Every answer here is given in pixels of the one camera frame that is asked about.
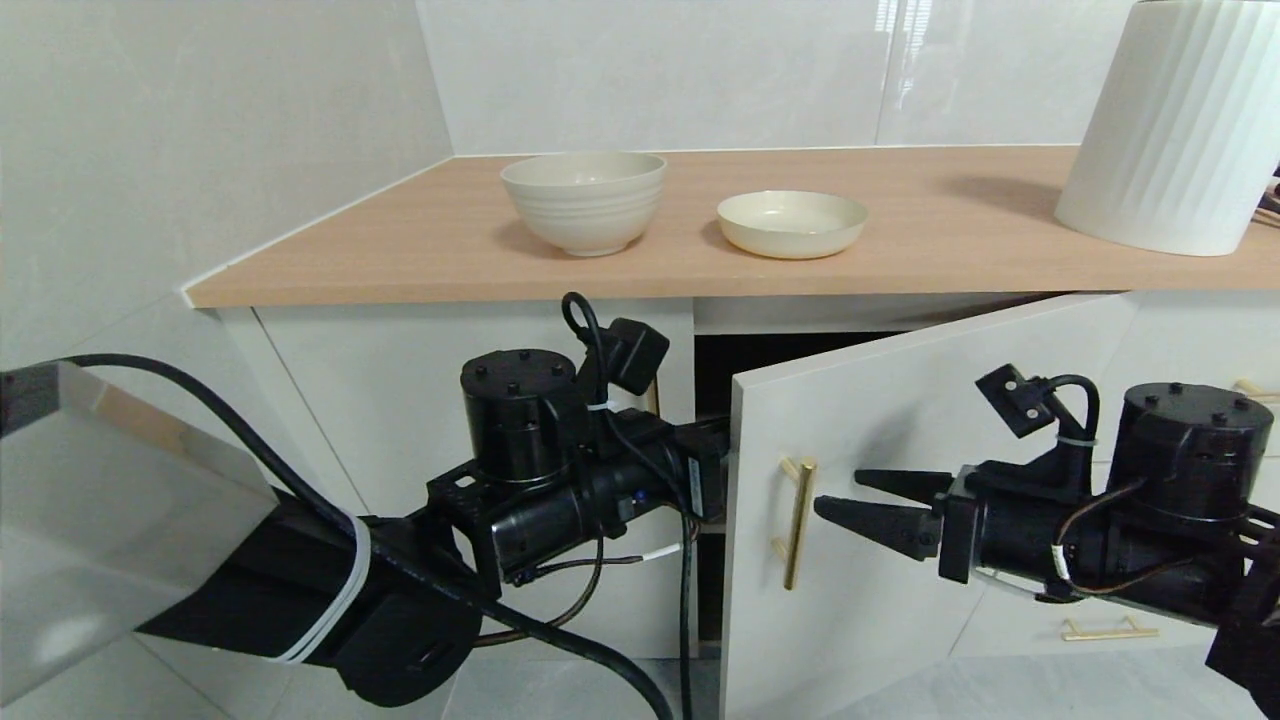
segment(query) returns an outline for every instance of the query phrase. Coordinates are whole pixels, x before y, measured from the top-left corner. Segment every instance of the drawer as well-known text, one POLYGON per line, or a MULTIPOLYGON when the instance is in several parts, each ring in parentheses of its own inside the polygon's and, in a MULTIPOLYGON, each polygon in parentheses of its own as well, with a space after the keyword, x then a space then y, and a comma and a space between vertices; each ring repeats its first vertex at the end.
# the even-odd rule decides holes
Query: drawer
MULTIPOLYGON (((970 582, 982 580, 974 578, 970 582)), ((1007 582, 1033 587, 1020 578, 1007 578, 1007 582)), ((1213 633, 1213 628, 1100 598, 1073 605, 1046 605, 992 584, 960 634, 951 657, 1059 655, 1180 646, 1203 646, 1207 651, 1213 633)))

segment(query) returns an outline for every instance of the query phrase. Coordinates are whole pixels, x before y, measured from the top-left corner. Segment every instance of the white zip tie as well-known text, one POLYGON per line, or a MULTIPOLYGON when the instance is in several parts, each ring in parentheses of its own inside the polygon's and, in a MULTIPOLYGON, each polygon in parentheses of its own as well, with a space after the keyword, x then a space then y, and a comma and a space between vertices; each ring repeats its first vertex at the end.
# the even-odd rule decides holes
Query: white zip tie
POLYGON ((355 602, 356 597, 360 596, 360 591, 365 588, 365 580, 369 578, 369 561, 372 557, 372 542, 369 537, 369 525, 364 520, 356 518, 351 512, 343 510, 347 519, 351 520, 351 525, 355 529, 356 536, 356 556, 351 562, 351 574, 347 575, 347 582, 338 591, 338 594, 333 597, 333 602, 329 607, 320 614, 311 629, 298 638, 298 642, 293 643, 293 647, 284 651, 278 657, 269 659, 271 662, 280 662, 284 665, 298 665, 311 656, 312 652, 333 630, 334 625, 342 620, 342 616, 355 602))
POLYGON ((677 552, 678 550, 680 550, 678 542, 668 544, 667 547, 659 547, 658 550, 650 550, 649 552, 645 552, 644 555, 640 556, 640 562, 657 560, 659 557, 664 557, 667 555, 677 552))
POLYGON ((1060 544, 1051 544, 1048 548, 1053 552, 1053 569, 1057 570, 1057 577, 1071 582, 1071 570, 1066 566, 1066 550, 1060 544))
POLYGON ((1097 447, 1097 439, 1075 439, 1070 437, 1057 436, 1057 442, 1062 445, 1074 445, 1075 447, 1097 447))

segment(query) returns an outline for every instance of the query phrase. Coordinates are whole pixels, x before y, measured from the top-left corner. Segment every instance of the wire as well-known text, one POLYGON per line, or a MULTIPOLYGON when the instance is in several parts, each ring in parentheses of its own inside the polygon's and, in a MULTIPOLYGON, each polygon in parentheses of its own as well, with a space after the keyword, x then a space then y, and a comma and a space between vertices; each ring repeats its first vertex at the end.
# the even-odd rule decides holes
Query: wire
MULTIPOLYGON (((262 436, 257 434, 252 425, 236 413, 236 410, 228 405, 225 400, 192 375, 169 365, 168 363, 137 355, 77 355, 64 357, 63 360, 79 365, 81 368, 102 365, 133 368, 160 375, 173 382, 195 396, 196 400, 209 407, 209 410, 212 411, 219 420, 227 424, 232 433, 234 433, 236 437, 244 443, 244 447, 264 465, 266 465, 266 468, 280 479, 284 487, 297 496, 300 501, 307 505, 312 512, 332 524, 334 528, 346 533, 348 537, 353 536, 355 527, 351 520, 347 519, 343 510, 332 503, 326 497, 320 495, 305 479, 302 479, 302 477, 298 475, 298 473, 288 462, 285 462, 284 459, 280 457, 265 439, 262 439, 262 436)), ((653 678, 646 675, 635 662, 618 651, 581 635, 575 635, 561 630, 559 628, 550 626, 547 623, 541 623, 522 612, 512 610, 506 605, 486 597, 476 589, 440 578, 430 570, 417 566, 416 561, 406 556, 394 546, 380 542, 376 536, 374 537, 372 552, 407 578, 440 593, 449 600, 460 602, 472 610, 477 610, 503 625, 507 625, 508 628, 527 633, 531 638, 608 667, 635 688, 636 692, 644 697, 645 702, 649 703, 649 707, 653 708, 654 715, 657 715, 660 720, 669 720, 675 717, 672 715, 671 706, 667 703, 666 696, 662 694, 657 683, 653 682, 653 678)))
POLYGON ((1105 492, 1105 493, 1102 493, 1100 496, 1096 496, 1093 500, 1091 500, 1091 501, 1085 502, 1084 505, 1080 505, 1079 507, 1076 507, 1075 510, 1073 510, 1070 514, 1068 514, 1066 518, 1062 518, 1062 520, 1057 524, 1057 528, 1053 530, 1053 544, 1055 546, 1061 546, 1062 544, 1062 539, 1066 538, 1068 530, 1071 529, 1071 525, 1074 525, 1076 520, 1079 520, 1080 518, 1088 515, 1089 512, 1093 512, 1094 510, 1097 510, 1097 509, 1100 509, 1100 507, 1102 507, 1105 505, 1110 505, 1110 503, 1112 503, 1112 502, 1115 502, 1117 500, 1123 500, 1125 497, 1129 497, 1130 495, 1138 492, 1138 489, 1140 489, 1142 486, 1146 484, 1146 482, 1147 480, 1144 478, 1138 478, 1137 480, 1134 480, 1134 482, 1132 482, 1132 483, 1129 483, 1126 486, 1123 486, 1123 487, 1119 487, 1119 488, 1116 488, 1116 489, 1114 489, 1111 492, 1105 492))
POLYGON ((1147 482, 1146 478, 1138 478, 1137 480, 1124 487, 1116 488, 1111 492, 1102 493, 1091 500, 1089 502, 1085 502, 1084 505, 1080 505, 1079 507, 1073 510, 1066 518, 1062 518, 1062 520, 1057 524, 1057 530, 1053 533, 1053 544, 1051 547, 1053 552, 1053 565, 1057 568, 1059 577, 1076 593, 1088 596, 1117 593, 1143 580, 1155 578, 1161 573, 1167 573, 1169 570, 1172 570, 1175 568, 1181 568, 1184 565, 1189 565, 1196 561, 1196 556, 1170 560, 1167 562, 1161 562, 1158 565, 1153 565, 1146 570, 1142 570, 1116 584, 1101 588, 1084 587, 1076 584, 1075 580, 1071 579, 1070 569, 1066 565, 1066 553, 1062 548, 1062 542, 1066 539, 1066 533, 1071 529, 1071 525, 1074 525, 1076 521, 1079 521, 1080 518, 1088 515, 1089 512, 1093 512, 1106 505, 1111 505, 1117 500, 1123 500, 1138 492, 1138 489, 1140 489, 1142 486, 1146 484, 1146 482, 1147 482))
MULTIPOLYGON (((548 625, 553 628, 561 628, 573 618, 577 618, 579 612, 586 607, 586 603, 591 601, 591 596, 595 594, 595 587, 600 584, 600 570, 604 569, 604 536, 602 534, 595 539, 595 559, 585 561, 594 566, 591 571, 591 579, 586 582, 586 587, 582 589, 582 594, 577 596, 573 605, 568 610, 561 612, 556 619, 553 619, 548 625)), ((522 641, 527 638, 526 633, 520 630, 503 630, 500 633, 490 633, 488 635, 480 635, 471 643, 471 647, 492 647, 497 644, 513 643, 516 641, 522 641)))
MULTIPOLYGON (((591 304, 588 302, 586 297, 577 292, 568 292, 563 299, 561 299, 561 314, 564 316, 564 322, 568 327, 573 331, 573 334, 576 334, 584 343, 589 343, 589 347, 591 347, 593 352, 595 352, 595 404, 607 405, 609 401, 609 392, 604 372, 604 341, 600 337, 600 324, 595 316, 595 310, 591 309, 591 304), (577 306, 579 311, 582 314, 582 320, 586 323, 585 328, 579 325, 577 320, 573 319, 575 306, 577 306)), ((680 492, 675 475, 659 468, 657 462, 641 452, 639 447, 636 447, 618 430, 613 413, 604 410, 603 416, 604 425, 622 445, 622 447, 640 460, 640 464, 644 465, 646 470, 657 475, 663 480, 663 483, 667 484, 671 489, 672 497, 676 500, 677 509, 680 510, 680 706, 685 720, 691 720, 694 716, 694 700, 692 676, 690 670, 691 653, 689 647, 689 593, 690 575, 692 574, 694 565, 692 524, 695 520, 685 503, 684 495, 680 492)))
MULTIPOLYGON (((644 562, 645 559, 640 555, 623 555, 622 557, 605 557, 600 560, 600 565, 636 565, 644 562)), ((559 573, 561 570, 572 570, 573 568, 586 568, 595 565, 595 560, 582 559, 582 560, 566 560, 564 562, 552 562, 550 565, 539 565, 532 570, 525 573, 520 584, 531 583, 539 578, 545 578, 552 573, 559 573)))
POLYGON ((1044 382, 1044 388, 1051 391, 1066 386, 1082 388, 1087 402, 1084 437, 1076 439, 1094 442, 1098 438, 1098 416, 1102 414, 1102 396, 1098 393, 1098 386, 1084 375, 1057 375, 1044 382))

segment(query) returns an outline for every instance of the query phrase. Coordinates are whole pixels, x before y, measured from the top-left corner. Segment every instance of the cream plate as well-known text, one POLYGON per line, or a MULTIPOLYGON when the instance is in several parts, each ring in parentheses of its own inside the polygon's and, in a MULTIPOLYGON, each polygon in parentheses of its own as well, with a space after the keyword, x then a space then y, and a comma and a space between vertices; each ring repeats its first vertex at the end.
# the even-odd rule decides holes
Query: cream plate
POLYGON ((765 190, 719 204, 721 232, 737 247, 785 260, 826 258, 858 240, 870 211, 822 192, 765 190))

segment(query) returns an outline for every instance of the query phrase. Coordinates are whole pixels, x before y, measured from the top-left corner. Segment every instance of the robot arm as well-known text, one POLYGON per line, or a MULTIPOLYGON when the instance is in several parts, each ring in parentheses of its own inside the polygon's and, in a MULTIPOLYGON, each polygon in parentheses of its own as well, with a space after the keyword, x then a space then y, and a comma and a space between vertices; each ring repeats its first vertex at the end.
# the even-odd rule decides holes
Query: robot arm
POLYGON ((815 512, 968 583, 987 568, 1043 584, 1041 602, 1116 600, 1217 626, 1207 665, 1280 719, 1280 515, 1249 505, 1272 414, 1243 395, 1180 383, 1130 388, 1106 492, 1089 468, 1101 400, 1087 378, 1025 379, 1006 365, 978 388, 1018 437, 1055 421, 1059 442, 1027 465, 948 473, 860 470, 859 484, 927 509, 835 497, 815 512), (1089 397, 1082 424, 1055 397, 1089 397))
MULTIPOLYGON (((658 507, 680 509, 692 520, 723 511, 727 427, 676 427, 607 404, 609 384, 635 395, 649 387, 667 338, 627 319, 599 328, 585 300, 573 293, 566 297, 564 314, 588 345, 582 372, 563 355, 532 348, 468 361, 461 384, 474 459, 429 480, 425 506, 403 518, 347 519, 316 497, 220 398, 180 370, 131 356, 72 359, 86 366, 123 364, 166 374, 227 420, 292 491, 274 493, 274 509, 241 536, 243 542, 198 589, 148 616, 137 630, 334 667, 364 700, 394 707, 430 693, 472 647, 485 644, 480 624, 483 615, 492 615, 520 630, 507 639, 534 637, 609 665, 645 693, 659 716, 669 716, 657 687, 621 655, 497 602, 504 583, 532 582, 549 571, 548 560, 593 539, 620 537, 627 523, 658 507), (586 327, 573 320, 573 305, 586 327), (361 524, 369 529, 366 542, 353 542, 361 524), (471 544, 475 566, 463 561, 454 529, 471 544), (357 573, 360 582, 353 582, 357 573), (335 603, 344 593, 346 601, 335 603)), ((58 396, 60 377, 77 374, 88 377, 68 365, 5 373, 6 451, 49 427, 29 409, 58 396)), ((55 442, 65 452, 97 450, 55 442)), ((95 480, 77 478, 81 487, 95 480)))

